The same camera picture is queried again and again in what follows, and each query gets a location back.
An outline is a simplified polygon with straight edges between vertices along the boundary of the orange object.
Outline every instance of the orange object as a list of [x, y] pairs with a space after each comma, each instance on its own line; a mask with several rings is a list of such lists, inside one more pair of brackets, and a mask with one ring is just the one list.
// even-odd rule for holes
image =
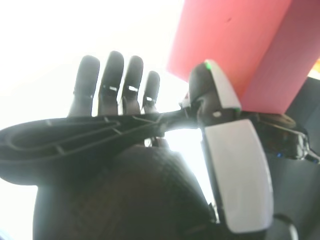
[[319, 0], [185, 0], [167, 65], [215, 60], [243, 109], [284, 113], [320, 56]]

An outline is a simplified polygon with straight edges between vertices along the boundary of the bright white surface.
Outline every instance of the bright white surface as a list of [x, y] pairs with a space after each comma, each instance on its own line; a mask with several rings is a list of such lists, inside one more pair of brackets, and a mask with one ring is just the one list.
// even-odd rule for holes
[[266, 155], [248, 119], [205, 128], [228, 228], [234, 233], [267, 229], [274, 199]]
[[[124, 55], [125, 65], [132, 55], [142, 57], [144, 79], [150, 70], [159, 72], [157, 108], [160, 112], [178, 110], [178, 102], [185, 97], [188, 85], [163, 70], [182, 7], [183, 0], [1, 2], [0, 129], [66, 117], [81, 58], [84, 55], [99, 58], [103, 73], [112, 50]], [[96, 97], [94, 109], [97, 111]], [[194, 130], [172, 131], [166, 137], [172, 149], [186, 157], [202, 189], [206, 189], [199, 134]], [[15, 240], [32, 239], [36, 192], [35, 186], [13, 185], [0, 179], [0, 229]], [[205, 195], [212, 199], [210, 193]]]
[[221, 67], [213, 60], [206, 60], [205, 62], [211, 66], [210, 71], [214, 79], [214, 84], [216, 86], [222, 108], [241, 109], [242, 107], [236, 92]]

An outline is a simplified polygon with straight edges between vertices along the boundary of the white plastic panel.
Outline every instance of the white plastic panel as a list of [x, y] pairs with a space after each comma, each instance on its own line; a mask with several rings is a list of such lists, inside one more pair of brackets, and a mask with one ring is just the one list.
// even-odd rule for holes
[[267, 229], [274, 199], [267, 159], [248, 119], [205, 128], [228, 228], [234, 233]]
[[242, 107], [237, 94], [221, 67], [213, 60], [206, 60], [205, 62], [211, 66], [210, 71], [213, 76], [214, 84], [217, 88], [222, 108], [241, 109]]

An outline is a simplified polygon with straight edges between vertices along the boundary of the green indicator light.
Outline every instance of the green indicator light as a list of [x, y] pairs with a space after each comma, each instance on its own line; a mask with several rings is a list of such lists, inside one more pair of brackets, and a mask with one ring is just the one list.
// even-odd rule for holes
[[205, 64], [206, 69], [211, 70], [212, 67], [211, 67], [210, 63], [205, 62], [204, 64]]

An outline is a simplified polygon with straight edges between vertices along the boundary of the textured black surface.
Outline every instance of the textured black surface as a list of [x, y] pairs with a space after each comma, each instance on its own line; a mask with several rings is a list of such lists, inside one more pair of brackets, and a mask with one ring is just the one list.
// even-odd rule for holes
[[86, 183], [39, 187], [33, 239], [179, 240], [208, 219], [200, 186], [179, 154], [134, 146]]

